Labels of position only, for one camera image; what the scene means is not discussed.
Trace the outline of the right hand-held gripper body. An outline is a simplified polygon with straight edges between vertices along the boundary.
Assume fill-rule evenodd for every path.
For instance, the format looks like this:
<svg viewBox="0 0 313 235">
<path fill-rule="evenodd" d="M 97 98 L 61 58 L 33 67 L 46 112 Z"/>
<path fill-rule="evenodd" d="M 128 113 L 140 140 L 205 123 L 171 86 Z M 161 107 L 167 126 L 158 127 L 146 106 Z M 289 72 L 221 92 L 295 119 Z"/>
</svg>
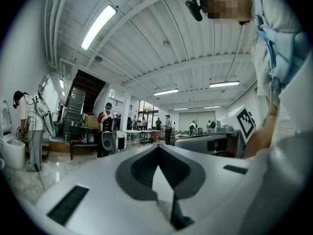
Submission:
<svg viewBox="0 0 313 235">
<path fill-rule="evenodd" d="M 176 138 L 172 145 L 198 153 L 241 159 L 255 130 L 243 105 L 218 119 L 208 134 Z"/>
</svg>

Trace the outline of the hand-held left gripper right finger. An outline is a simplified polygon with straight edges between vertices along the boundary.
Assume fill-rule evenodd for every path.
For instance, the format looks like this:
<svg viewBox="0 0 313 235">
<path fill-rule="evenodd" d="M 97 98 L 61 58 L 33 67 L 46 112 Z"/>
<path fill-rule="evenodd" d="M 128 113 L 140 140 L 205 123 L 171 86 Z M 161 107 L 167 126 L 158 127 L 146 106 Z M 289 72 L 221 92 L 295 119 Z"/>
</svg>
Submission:
<svg viewBox="0 0 313 235">
<path fill-rule="evenodd" d="M 243 182 L 260 171 L 258 159 L 235 159 L 197 153 L 169 145 L 158 147 L 158 166 L 173 191 L 170 229 L 183 230 L 207 218 L 235 195 Z"/>
</svg>

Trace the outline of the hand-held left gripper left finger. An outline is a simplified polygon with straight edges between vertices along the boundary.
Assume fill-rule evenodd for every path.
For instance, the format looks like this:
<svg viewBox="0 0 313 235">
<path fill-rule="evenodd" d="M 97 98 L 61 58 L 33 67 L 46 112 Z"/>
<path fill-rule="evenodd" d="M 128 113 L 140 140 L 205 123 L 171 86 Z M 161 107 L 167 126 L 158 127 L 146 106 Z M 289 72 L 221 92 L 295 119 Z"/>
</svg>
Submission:
<svg viewBox="0 0 313 235">
<path fill-rule="evenodd" d="M 172 226 L 156 201 L 137 201 L 118 185 L 115 172 L 124 160 L 148 149 L 142 146 L 90 161 L 50 187 L 36 208 L 48 214 L 74 187 L 88 189 L 65 227 L 82 235 L 168 235 Z"/>
</svg>

